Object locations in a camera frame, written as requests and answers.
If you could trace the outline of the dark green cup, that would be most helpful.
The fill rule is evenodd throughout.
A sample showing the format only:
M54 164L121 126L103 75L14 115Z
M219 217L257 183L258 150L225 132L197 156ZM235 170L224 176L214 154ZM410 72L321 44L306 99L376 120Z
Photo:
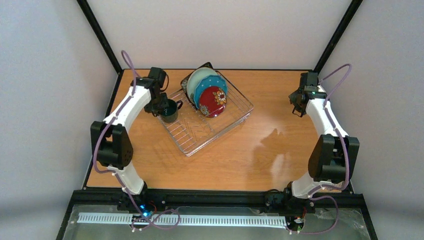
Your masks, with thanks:
M178 119L178 111L181 109L184 102L182 100L174 101L172 99L168 99L167 102L168 107L164 108L160 113L160 118L163 122L170 124Z

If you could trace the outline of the light green round plate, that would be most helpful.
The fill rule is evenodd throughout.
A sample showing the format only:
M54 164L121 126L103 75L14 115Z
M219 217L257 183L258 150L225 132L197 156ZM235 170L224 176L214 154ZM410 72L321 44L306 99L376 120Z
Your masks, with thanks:
M186 85L186 93L187 96L192 104L195 103L194 101L194 93L198 86L198 84L206 77L208 76L217 76L218 73L209 67L200 67L196 69L188 78L187 85Z

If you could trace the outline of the wire metal dish rack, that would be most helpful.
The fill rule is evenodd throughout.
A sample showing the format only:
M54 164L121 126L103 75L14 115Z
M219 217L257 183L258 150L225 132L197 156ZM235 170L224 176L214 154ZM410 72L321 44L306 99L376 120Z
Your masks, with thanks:
M195 109L181 88L168 95L169 99L182 101L182 108L175 122L159 121L187 157L243 123L254 109L253 103L230 80L220 71L218 74L226 81L228 98L226 109L217 117L208 118Z

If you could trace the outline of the dark red plate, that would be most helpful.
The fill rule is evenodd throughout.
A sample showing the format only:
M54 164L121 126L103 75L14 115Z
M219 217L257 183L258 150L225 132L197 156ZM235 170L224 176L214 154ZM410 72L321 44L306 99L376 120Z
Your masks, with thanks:
M218 86L206 88L198 100L198 108L207 118L215 118L226 108L227 95L223 89Z

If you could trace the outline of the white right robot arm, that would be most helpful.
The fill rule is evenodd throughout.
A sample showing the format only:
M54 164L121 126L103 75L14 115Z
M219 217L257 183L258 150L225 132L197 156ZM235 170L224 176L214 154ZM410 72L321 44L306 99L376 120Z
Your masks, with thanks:
M288 205L298 207L316 193L340 193L348 187L360 142L339 124L316 72L301 73L298 89L288 98L293 105L292 113L298 113L300 118L309 116L318 135L307 172L287 186L291 194Z

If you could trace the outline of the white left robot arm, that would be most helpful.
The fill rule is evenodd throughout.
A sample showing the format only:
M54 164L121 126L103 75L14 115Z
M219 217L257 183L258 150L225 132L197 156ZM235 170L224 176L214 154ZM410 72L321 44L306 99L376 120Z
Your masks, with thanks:
M146 183L132 164L134 149L129 130L141 111L157 117L169 107L164 85L167 78L158 67L152 67L146 77L136 75L116 109L90 126L92 167L99 174L115 176L130 195L141 194Z

